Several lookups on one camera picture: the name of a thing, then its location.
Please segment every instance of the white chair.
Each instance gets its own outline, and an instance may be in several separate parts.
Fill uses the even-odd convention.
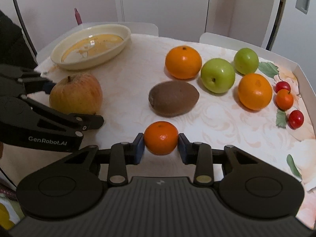
[[[131,30],[132,34],[147,34],[152,36],[158,36],[158,28],[156,25],[151,23],[143,23],[143,22],[93,22],[93,23],[83,23],[79,26],[74,27],[73,29],[69,30],[68,32],[64,33],[54,41],[52,41],[50,44],[48,44],[46,47],[44,47],[42,50],[40,50],[36,55],[37,63],[40,64],[44,60],[46,60],[47,57],[49,57],[59,42],[61,42],[63,39],[65,39],[67,36],[70,36],[72,33],[75,33],[81,29],[85,29],[88,27],[101,25],[101,24],[120,24],[128,27]]]
[[[268,51],[266,49],[263,49],[261,47],[255,46],[250,43],[246,43],[243,41],[239,41],[233,38],[220,36],[213,33],[204,33],[200,36],[200,43],[210,44],[230,50],[238,51],[241,48],[250,48],[254,50],[260,57],[269,59],[273,61],[276,64],[282,65],[282,64],[288,64],[289,60],[281,57],[271,51]]]

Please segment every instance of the yellow apple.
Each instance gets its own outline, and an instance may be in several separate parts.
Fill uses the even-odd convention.
[[[96,114],[102,105],[100,83],[89,73],[68,76],[49,95],[51,108],[64,114]]]

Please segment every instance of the orange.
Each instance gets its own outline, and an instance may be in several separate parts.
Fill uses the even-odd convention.
[[[178,144],[178,130],[166,121],[152,123],[146,128],[144,141],[147,149],[155,155],[167,155]]]
[[[272,99],[272,87],[262,75],[251,73],[243,76],[238,85],[240,102],[247,108],[259,111]]]
[[[0,203],[0,225],[6,230],[10,230],[14,226],[14,223],[10,221],[10,215],[9,215],[8,210],[1,203]]]
[[[293,106],[294,98],[291,92],[287,89],[281,89],[276,94],[276,104],[281,110],[288,110]]]
[[[165,66],[173,77],[178,79],[190,79],[195,77],[201,70],[202,58],[199,53],[190,46],[177,46],[168,52]]]

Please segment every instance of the artificial leaf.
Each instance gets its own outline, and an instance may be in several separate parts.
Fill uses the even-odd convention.
[[[286,127],[286,113],[285,111],[277,110],[276,113],[276,126],[285,128]]]
[[[293,157],[290,154],[286,157],[286,162],[288,163],[293,175],[295,175],[295,176],[297,176],[297,177],[302,179],[302,176],[301,176],[300,172],[297,170],[297,168],[295,166]]]
[[[258,69],[268,77],[274,78],[279,74],[278,67],[271,62],[260,62]]]

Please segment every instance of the kiwi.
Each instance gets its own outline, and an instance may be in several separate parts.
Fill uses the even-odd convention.
[[[175,117],[192,110],[200,94],[184,81],[167,81],[154,86],[149,92],[149,103],[156,114]]]

